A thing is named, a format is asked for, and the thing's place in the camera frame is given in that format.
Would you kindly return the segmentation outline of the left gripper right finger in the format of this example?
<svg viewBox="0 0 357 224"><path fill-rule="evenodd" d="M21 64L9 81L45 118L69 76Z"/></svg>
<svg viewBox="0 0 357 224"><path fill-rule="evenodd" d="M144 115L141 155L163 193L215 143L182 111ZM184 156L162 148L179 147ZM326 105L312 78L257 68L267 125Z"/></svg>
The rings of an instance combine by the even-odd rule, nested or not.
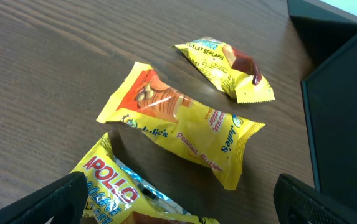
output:
<svg viewBox="0 0 357 224"><path fill-rule="evenodd" d="M356 211L289 174L279 175L273 196L280 224L357 224Z"/></svg>

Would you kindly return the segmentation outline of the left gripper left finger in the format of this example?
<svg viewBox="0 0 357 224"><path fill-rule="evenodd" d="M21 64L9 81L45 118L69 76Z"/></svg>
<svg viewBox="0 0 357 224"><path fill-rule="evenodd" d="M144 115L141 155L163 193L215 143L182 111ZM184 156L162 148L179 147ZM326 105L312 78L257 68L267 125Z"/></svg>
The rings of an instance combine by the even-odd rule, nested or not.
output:
<svg viewBox="0 0 357 224"><path fill-rule="evenodd" d="M83 172L72 172L0 209L0 224L80 223L88 197Z"/></svg>

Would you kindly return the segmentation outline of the yellow Apollo cake packet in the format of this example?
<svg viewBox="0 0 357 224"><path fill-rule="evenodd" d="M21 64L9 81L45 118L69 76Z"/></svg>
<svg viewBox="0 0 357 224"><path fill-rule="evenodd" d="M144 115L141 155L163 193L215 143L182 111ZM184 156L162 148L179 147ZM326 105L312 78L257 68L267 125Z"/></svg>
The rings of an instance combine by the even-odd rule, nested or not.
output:
<svg viewBox="0 0 357 224"><path fill-rule="evenodd" d="M73 168L82 172L88 194L84 223L218 224L192 215L113 155L105 133Z"/></svg>

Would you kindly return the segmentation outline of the yellow peanut butter packet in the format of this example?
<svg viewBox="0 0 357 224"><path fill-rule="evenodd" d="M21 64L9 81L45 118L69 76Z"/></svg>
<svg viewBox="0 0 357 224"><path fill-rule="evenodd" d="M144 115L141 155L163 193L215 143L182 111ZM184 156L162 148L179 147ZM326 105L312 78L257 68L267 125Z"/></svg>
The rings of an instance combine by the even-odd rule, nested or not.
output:
<svg viewBox="0 0 357 224"><path fill-rule="evenodd" d="M264 127L190 98L140 62L134 63L97 121L121 122L142 131L167 151L210 168L226 190L237 188L245 145Z"/></svg>

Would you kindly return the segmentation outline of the yellow chocolate cake packet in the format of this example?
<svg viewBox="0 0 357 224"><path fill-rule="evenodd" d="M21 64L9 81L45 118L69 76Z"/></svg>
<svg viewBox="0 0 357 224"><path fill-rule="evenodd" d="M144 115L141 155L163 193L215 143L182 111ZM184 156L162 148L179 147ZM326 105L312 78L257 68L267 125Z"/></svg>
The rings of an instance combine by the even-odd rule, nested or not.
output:
<svg viewBox="0 0 357 224"><path fill-rule="evenodd" d="M261 103L275 99L272 87L255 60L232 45L202 37L173 47L219 91L238 103Z"/></svg>

